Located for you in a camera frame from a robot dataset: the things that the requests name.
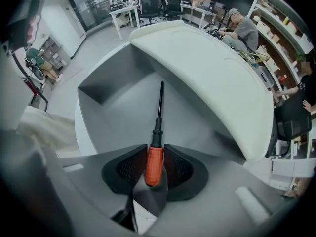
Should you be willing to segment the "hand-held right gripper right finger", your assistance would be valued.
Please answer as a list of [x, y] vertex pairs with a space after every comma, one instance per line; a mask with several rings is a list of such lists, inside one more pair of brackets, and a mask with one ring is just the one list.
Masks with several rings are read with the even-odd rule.
[[164, 145], [164, 168], [167, 173], [167, 201], [180, 202], [194, 198], [206, 186], [209, 173], [197, 158]]

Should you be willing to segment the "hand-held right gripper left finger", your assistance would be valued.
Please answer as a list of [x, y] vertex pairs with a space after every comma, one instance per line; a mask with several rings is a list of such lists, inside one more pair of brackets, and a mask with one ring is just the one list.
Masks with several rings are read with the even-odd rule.
[[103, 181], [116, 194], [129, 195], [145, 171], [147, 144], [109, 161], [101, 171]]

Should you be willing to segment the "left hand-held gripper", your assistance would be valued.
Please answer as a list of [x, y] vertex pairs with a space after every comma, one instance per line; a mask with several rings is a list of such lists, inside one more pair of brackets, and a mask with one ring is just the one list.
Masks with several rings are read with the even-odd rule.
[[45, 0], [22, 0], [5, 26], [0, 28], [0, 128], [15, 130], [34, 92], [47, 101], [31, 79], [34, 62], [27, 72], [15, 52], [36, 38]]

